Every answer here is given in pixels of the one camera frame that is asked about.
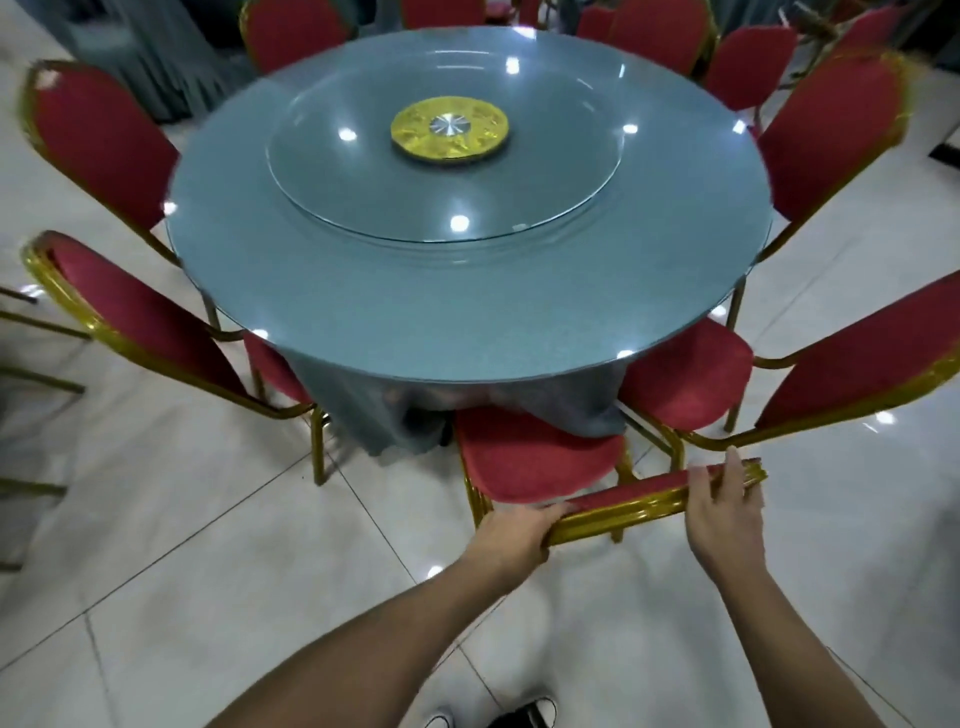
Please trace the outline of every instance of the forearm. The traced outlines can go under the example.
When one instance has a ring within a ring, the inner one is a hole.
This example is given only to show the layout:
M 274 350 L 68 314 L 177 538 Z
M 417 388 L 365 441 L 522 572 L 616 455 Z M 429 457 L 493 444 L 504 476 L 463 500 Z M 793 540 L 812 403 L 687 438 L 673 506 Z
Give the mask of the forearm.
M 718 582 L 773 728 L 882 728 L 766 571 Z
M 210 728 L 395 728 L 444 650 L 502 594 L 456 562 L 300 650 Z

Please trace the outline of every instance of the gray tablecloth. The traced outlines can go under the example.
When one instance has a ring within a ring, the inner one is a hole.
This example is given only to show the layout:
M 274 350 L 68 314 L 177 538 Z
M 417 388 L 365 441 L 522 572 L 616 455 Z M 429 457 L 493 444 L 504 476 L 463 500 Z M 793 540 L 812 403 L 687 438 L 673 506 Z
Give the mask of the gray tablecloth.
M 440 442 L 444 412 L 496 404 L 529 412 L 582 437 L 623 432 L 616 407 L 627 361 L 520 382 L 430 384 L 357 374 L 281 351 L 313 400 L 369 454 L 390 445 L 426 452 Z

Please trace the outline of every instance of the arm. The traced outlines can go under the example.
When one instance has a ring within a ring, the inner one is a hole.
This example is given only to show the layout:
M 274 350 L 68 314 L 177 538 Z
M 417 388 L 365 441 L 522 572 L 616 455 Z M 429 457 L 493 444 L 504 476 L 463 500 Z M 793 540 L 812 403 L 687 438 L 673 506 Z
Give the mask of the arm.
M 743 492 L 730 448 L 716 498 L 707 471 L 690 470 L 686 534 L 717 585 L 754 672 L 773 728 L 883 728 L 850 678 L 806 626 L 767 571 L 763 495 Z
M 304 647 L 208 728 L 395 728 L 457 635 L 543 562 L 565 511 L 490 513 L 452 566 Z

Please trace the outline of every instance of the hand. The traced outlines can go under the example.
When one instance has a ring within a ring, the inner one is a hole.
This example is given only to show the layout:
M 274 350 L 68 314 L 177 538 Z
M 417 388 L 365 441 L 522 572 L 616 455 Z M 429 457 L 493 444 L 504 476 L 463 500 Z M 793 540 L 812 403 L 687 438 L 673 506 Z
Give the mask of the hand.
M 459 561 L 479 569 L 499 592 L 509 594 L 546 561 L 546 532 L 570 508 L 569 503 L 554 503 L 546 508 L 518 506 L 488 513 Z
M 744 495 L 743 463 L 727 450 L 716 498 L 706 468 L 690 468 L 686 538 L 700 566 L 718 586 L 742 574 L 766 573 L 763 552 L 763 493 L 758 485 Z

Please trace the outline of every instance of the glass tabletop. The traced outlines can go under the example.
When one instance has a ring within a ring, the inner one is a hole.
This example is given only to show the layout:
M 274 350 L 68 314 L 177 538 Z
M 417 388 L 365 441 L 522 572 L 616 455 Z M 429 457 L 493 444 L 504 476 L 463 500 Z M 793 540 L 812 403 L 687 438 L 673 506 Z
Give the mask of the glass tabletop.
M 745 126 L 687 79 L 527 28 L 374 36 L 193 136 L 168 231 L 227 315 L 406 381 L 632 356 L 726 297 L 772 220 Z

